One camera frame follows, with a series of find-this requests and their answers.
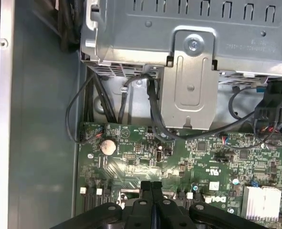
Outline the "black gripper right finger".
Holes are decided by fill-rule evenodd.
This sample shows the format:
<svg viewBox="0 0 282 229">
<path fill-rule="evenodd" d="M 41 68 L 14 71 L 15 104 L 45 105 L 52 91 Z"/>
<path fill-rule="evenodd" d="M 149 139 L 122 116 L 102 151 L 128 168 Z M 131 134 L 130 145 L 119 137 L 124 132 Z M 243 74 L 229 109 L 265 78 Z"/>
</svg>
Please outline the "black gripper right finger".
<svg viewBox="0 0 282 229">
<path fill-rule="evenodd" d="M 153 182 L 153 200 L 163 229 L 264 229 L 265 227 L 207 203 L 197 202 L 185 209 L 164 198 L 162 183 Z"/>
</svg>

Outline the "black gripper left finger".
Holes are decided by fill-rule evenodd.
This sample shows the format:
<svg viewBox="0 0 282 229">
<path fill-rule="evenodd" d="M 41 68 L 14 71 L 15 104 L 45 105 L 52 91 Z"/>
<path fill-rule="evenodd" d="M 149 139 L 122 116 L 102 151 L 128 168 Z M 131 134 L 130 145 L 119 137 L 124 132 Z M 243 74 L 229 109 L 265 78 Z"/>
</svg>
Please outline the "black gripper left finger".
<svg viewBox="0 0 282 229">
<path fill-rule="evenodd" d="M 142 181 L 140 198 L 121 208 L 108 202 L 62 222 L 54 229 L 150 229 L 153 209 L 152 183 Z"/>
</svg>

